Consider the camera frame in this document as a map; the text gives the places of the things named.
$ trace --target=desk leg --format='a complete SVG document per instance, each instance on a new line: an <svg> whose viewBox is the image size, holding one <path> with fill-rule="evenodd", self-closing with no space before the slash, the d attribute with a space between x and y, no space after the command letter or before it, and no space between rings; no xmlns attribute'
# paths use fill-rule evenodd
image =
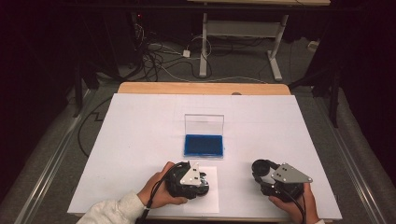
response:
<svg viewBox="0 0 396 224"><path fill-rule="evenodd" d="M202 49L201 49L201 61L199 66L199 76L206 77L206 63L207 63L207 52L206 52L206 38L207 38L207 13L204 13L204 19L202 22Z"/></svg>
<svg viewBox="0 0 396 224"><path fill-rule="evenodd" d="M270 61L271 69L273 70L274 78L276 81L282 80L282 75L280 74L279 66L277 65L277 62L276 62L276 53L277 53L277 49L279 48L280 41L282 40L282 35L283 35L283 32L285 31L286 22L288 21L288 17L289 17L289 15L283 16L282 22L279 24L279 27L276 32L274 48L273 48L273 50L267 51L268 60Z"/></svg>

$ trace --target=dark background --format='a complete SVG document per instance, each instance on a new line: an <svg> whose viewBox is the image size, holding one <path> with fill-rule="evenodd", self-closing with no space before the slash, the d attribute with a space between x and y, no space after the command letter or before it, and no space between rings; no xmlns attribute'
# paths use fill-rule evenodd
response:
<svg viewBox="0 0 396 224"><path fill-rule="evenodd" d="M363 2L332 1L332 6L355 7ZM329 62L335 62L350 108L373 152L395 183L392 165L396 156L396 88L393 86L396 32L394 7L390 4L391 1L378 0L362 13L338 13L330 23L327 16L290 16L284 39L321 39L306 75L312 76ZM188 42L191 35L202 29L199 14L146 12L143 15L149 29L180 42ZM117 66L134 59L128 53L134 48L134 37L124 18L125 14L112 12L81 17L50 0L0 3L1 199L47 127L68 104L66 95L74 85L76 69L80 69L89 87L94 88L96 80L92 74L97 69L88 66L87 61L117 74ZM112 34L120 32L125 38L115 41ZM326 76L316 78L309 85L329 86L331 75L329 70Z"/></svg>

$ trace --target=wooden table edge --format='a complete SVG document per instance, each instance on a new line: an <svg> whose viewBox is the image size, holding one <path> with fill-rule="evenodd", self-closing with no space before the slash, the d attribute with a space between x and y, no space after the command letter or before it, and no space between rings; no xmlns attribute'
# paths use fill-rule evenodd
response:
<svg viewBox="0 0 396 224"><path fill-rule="evenodd" d="M285 84L123 82L118 93L203 95L290 95Z"/></svg>

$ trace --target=metal bracket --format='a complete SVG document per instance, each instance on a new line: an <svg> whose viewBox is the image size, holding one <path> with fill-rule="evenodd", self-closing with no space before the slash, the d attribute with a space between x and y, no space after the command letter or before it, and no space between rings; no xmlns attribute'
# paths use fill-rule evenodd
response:
<svg viewBox="0 0 396 224"><path fill-rule="evenodd" d="M271 177L274 180L282 182L284 184L292 183L312 183L313 179L294 167L283 163L280 165L272 174Z"/></svg>
<svg viewBox="0 0 396 224"><path fill-rule="evenodd" d="M201 185L201 178L199 173L199 163L196 162L190 170L184 174L183 178L180 179L182 185Z"/></svg>

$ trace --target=human hand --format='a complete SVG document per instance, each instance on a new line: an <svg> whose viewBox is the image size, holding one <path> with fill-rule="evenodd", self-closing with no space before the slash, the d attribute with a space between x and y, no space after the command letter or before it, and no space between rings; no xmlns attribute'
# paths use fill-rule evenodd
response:
<svg viewBox="0 0 396 224"><path fill-rule="evenodd" d="M315 202L314 194L311 190L311 185L309 183L304 183L304 199L301 196L297 202L300 206L304 209L304 202L305 202L305 211L306 211L306 224L315 224L319 221L317 205ZM300 224L303 221L303 216L298 209L295 203L284 203L282 200L278 199L275 196L270 196L268 199L276 205L276 207L284 210L287 212L291 218L291 220L296 223Z"/></svg>
<svg viewBox="0 0 396 224"><path fill-rule="evenodd" d="M152 176L145 187L140 190L139 193L137 193L137 197L139 197L140 201L142 201L143 205L147 205L149 202L150 194L155 186L155 184L163 178L163 176L166 174L166 172L173 166L175 165L172 162L166 163L166 165L163 167L163 170L161 172L156 173L154 176ZM169 203L171 204L182 204L186 203L188 201L187 198L184 197L172 197L168 190L165 187L165 183L162 182L160 187L157 190L157 193L154 195L154 199L152 201L152 205L150 208L159 208L162 206L165 206Z"/></svg>

